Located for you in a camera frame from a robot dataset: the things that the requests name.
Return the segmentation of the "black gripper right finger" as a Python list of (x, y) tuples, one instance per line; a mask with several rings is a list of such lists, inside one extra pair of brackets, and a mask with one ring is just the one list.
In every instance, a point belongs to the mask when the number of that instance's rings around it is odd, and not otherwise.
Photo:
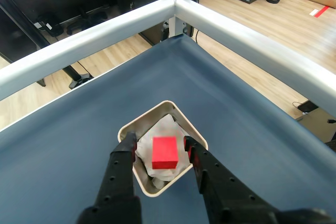
[(209, 223), (285, 223), (282, 214), (257, 196), (191, 136), (184, 148), (203, 195)]

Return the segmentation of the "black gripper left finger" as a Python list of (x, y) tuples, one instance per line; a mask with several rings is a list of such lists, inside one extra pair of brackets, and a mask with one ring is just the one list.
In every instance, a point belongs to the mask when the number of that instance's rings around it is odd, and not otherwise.
[(141, 203), (134, 193), (133, 163), (137, 136), (128, 132), (110, 153), (93, 206), (83, 210), (77, 223), (141, 223)]

